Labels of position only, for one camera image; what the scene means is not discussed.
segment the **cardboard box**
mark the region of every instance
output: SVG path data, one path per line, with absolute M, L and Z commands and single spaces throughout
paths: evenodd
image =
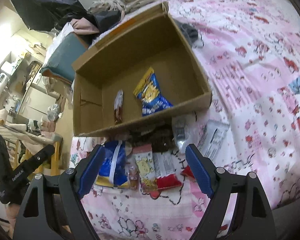
M 114 29 L 74 63 L 74 135 L 109 136 L 172 116 L 208 108 L 207 79 L 162 3 Z M 149 67 L 162 95 L 174 106 L 142 116 L 133 90 Z M 123 90 L 122 123 L 114 124 L 114 99 Z

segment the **white cabinet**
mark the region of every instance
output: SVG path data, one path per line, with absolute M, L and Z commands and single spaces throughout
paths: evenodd
M 25 118 L 37 121 L 40 121 L 43 116 L 46 116 L 46 114 L 31 108 L 25 103 L 22 104 L 19 114 Z
M 47 114 L 48 107 L 52 106 L 55 102 L 56 102 L 55 98 L 45 93 L 42 93 L 41 91 L 33 87 L 29 87 L 29 90 L 24 100 L 24 104 L 44 114 Z

